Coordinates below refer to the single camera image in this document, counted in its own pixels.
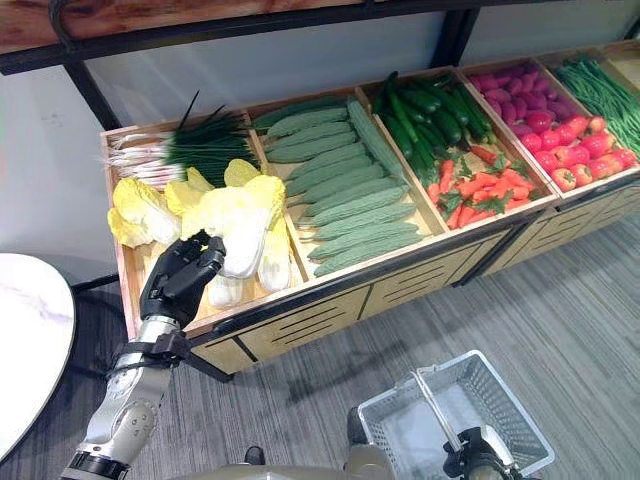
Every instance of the gray plastic basket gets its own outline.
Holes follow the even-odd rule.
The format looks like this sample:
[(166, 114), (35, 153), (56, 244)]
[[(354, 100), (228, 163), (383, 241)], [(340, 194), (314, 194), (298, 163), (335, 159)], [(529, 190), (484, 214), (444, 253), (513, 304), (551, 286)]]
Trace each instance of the gray plastic basket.
[[(555, 453), (484, 355), (472, 350), (439, 366), (418, 369), (455, 433), (491, 425), (523, 476)], [(446, 479), (442, 428), (414, 379), (362, 403), (358, 415), (369, 443), (385, 450), (398, 479)]]

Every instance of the basket handle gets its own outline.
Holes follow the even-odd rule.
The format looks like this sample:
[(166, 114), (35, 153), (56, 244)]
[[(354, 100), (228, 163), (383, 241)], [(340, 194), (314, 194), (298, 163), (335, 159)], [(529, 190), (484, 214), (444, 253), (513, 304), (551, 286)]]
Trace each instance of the basket handle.
[(424, 398), (427, 400), (427, 403), (431, 407), (433, 414), (436, 416), (436, 419), (438, 420), (438, 423), (440, 424), (442, 431), (444, 432), (445, 436), (447, 437), (447, 440), (449, 441), (449, 445), (451, 445), (451, 448), (453, 449), (454, 452), (461, 451), (462, 444), (460, 443), (460, 439), (458, 439), (458, 436), (454, 433), (453, 429), (451, 428), (451, 425), (449, 425), (449, 422), (447, 422), (447, 419), (442, 413), (442, 410), (440, 410), (438, 401), (436, 400), (436, 397), (433, 395), (433, 392), (427, 385), (427, 382), (425, 382), (420, 377), (420, 375), (418, 375), (416, 372), (410, 372), (410, 373), (415, 379), (415, 381), (418, 383), (418, 387), (420, 387), (420, 390), (422, 391), (422, 395), (424, 395)]

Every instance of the white wall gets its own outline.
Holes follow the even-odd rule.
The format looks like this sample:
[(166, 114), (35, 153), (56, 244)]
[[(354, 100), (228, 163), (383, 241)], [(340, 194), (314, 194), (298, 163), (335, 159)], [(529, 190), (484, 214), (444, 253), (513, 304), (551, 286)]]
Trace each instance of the white wall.
[(88, 62), (125, 124), (351, 85), (429, 66), (444, 15), (323, 25), (128, 53)]
[(0, 251), (68, 281), (115, 271), (100, 125), (62, 67), (0, 76)]
[(624, 37), (638, 15), (638, 0), (486, 7), (480, 10), (461, 64), (614, 42)]

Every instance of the green leaf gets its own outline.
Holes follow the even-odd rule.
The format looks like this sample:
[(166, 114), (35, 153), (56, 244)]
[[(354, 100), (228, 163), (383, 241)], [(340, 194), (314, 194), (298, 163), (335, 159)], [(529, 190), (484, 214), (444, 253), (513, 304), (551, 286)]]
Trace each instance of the green leaf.
[(513, 190), (509, 190), (503, 198), (491, 197), (473, 205), (478, 212), (493, 212), (496, 215), (506, 211), (507, 202), (513, 196)]
[(442, 217), (449, 220), (453, 211), (462, 204), (462, 195), (458, 190), (451, 190), (449, 193), (441, 193), (438, 196), (438, 204), (442, 207)]
[(524, 160), (514, 161), (509, 168), (518, 172), (522, 178), (531, 180), (531, 177), (529, 176), (529, 169), (527, 168), (527, 164)]
[(493, 167), (487, 168), (487, 173), (490, 175), (495, 175), (497, 173), (502, 173), (502, 171), (507, 168), (507, 157), (504, 156), (503, 153), (498, 155), (496, 158), (496, 163), (493, 164)]
[(467, 165), (467, 161), (464, 157), (460, 157), (460, 169), (458, 170), (458, 177), (467, 177), (471, 178), (473, 176), (473, 172)]

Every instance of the carrot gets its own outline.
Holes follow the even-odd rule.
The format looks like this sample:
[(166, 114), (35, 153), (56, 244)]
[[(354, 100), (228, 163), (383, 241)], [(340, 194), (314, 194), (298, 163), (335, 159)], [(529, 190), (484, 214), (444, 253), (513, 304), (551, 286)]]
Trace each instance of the carrot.
[(513, 198), (514, 200), (525, 200), (529, 198), (529, 189), (525, 187), (513, 187)]
[(473, 145), (471, 147), (471, 153), (480, 157), (480, 160), (482, 160), (485, 163), (488, 163), (492, 167), (496, 163), (496, 159), (498, 158), (497, 153), (493, 153), (492, 151), (487, 150), (486, 148), (479, 147), (477, 145)]
[(449, 227), (451, 230), (455, 230), (456, 228), (458, 228), (458, 220), (460, 219), (461, 210), (462, 205), (458, 205), (447, 220), (447, 227)]
[(478, 190), (477, 192), (473, 193), (471, 198), (473, 199), (474, 203), (482, 202), (483, 200), (487, 200), (489, 198), (489, 191), (488, 190)]
[(521, 207), (523, 205), (526, 205), (527, 203), (531, 203), (531, 200), (529, 200), (528, 198), (523, 198), (522, 200), (516, 200), (512, 198), (507, 202), (506, 208), (507, 210), (513, 210), (514, 208)]
[(516, 187), (525, 187), (529, 191), (536, 189), (536, 186), (533, 183), (531, 183), (529, 180), (524, 178), (518, 172), (510, 168), (507, 168), (502, 172), (501, 178), (506, 178), (509, 182), (511, 182)]
[(475, 214), (476, 211), (473, 208), (467, 207), (466, 205), (462, 207), (462, 210), (460, 210), (460, 217), (458, 218), (458, 228), (463, 228), (469, 225), (471, 217)]
[(438, 195), (440, 195), (440, 187), (438, 186), (437, 183), (432, 183), (427, 187), (427, 195), (429, 195), (429, 198), (434, 203), (434, 205), (438, 204)]
[(445, 160), (440, 166), (440, 193), (447, 193), (453, 180), (453, 160)]
[(496, 213), (491, 211), (478, 212), (469, 219), (469, 223), (476, 223), (485, 218), (493, 217)]
[(511, 190), (512, 188), (513, 185), (511, 184), (511, 182), (509, 182), (509, 180), (507, 180), (506, 178), (501, 178), (500, 180), (498, 180), (498, 183), (496, 183), (489, 191), (489, 196), (502, 198), (507, 194), (507, 191)]
[(485, 172), (478, 172), (475, 174), (474, 176), (475, 180), (481, 180), (485, 186), (487, 185), (495, 185), (496, 183), (498, 183), (498, 177), (496, 177), (495, 175), (490, 175), (488, 173)]

